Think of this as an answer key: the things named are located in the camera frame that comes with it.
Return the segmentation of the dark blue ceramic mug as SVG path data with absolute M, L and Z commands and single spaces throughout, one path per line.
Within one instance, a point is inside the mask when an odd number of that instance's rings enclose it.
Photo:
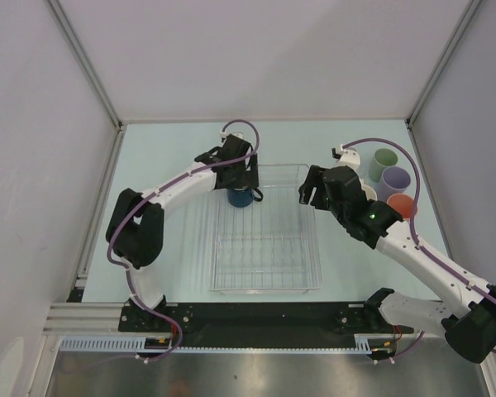
M 235 208 L 246 208 L 253 203 L 260 203 L 264 199 L 261 190 L 257 188 L 228 189 L 227 201 Z

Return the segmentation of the white ceramic mug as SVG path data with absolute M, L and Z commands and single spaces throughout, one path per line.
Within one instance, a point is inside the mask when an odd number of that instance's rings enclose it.
M 361 188 L 365 192 L 365 196 L 368 200 L 376 201 L 378 199 L 376 191 L 371 186 L 363 184 Z

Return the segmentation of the lavender plastic cup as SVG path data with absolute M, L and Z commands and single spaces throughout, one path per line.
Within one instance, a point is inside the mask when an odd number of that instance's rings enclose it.
M 380 201 L 386 201 L 393 194 L 404 193 L 412 183 L 411 175 L 398 166 L 386 168 L 379 180 L 377 195 Z

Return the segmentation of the light green plastic cup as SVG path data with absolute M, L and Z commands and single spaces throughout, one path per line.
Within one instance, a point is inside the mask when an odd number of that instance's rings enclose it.
M 378 149 L 370 162 L 369 177 L 378 183 L 385 169 L 395 166 L 398 163 L 398 155 L 387 148 Z

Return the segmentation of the pink plastic cup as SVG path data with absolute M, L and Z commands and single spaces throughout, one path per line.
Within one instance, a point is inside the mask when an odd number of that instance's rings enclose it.
M 414 198 L 407 194 L 392 194 L 387 199 L 387 204 L 392 209 L 397 211 L 404 220 L 410 220 L 412 215 L 418 212 L 418 206 L 415 204 Z

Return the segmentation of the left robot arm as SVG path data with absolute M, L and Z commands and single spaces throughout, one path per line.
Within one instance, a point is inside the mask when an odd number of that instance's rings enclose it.
M 251 145 L 239 134 L 226 134 L 220 146 L 195 157 L 169 181 L 119 194 L 106 231 L 107 260 L 124 270 L 131 300 L 140 306 L 136 318 L 146 329 L 157 330 L 166 320 L 160 306 L 165 294 L 151 275 L 164 246 L 165 221 L 203 194 L 247 188 L 254 181 L 259 146 L 259 141 Z

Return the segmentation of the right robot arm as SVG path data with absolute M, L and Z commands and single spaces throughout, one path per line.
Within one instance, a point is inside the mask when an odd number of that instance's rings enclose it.
M 330 212 L 347 234 L 399 263 L 437 297 L 412 299 L 390 289 L 371 296 L 365 323 L 375 332 L 391 325 L 444 337 L 461 357 L 479 364 L 496 347 L 496 284 L 478 277 L 419 240 L 388 204 L 366 197 L 349 166 L 309 168 L 299 202 Z

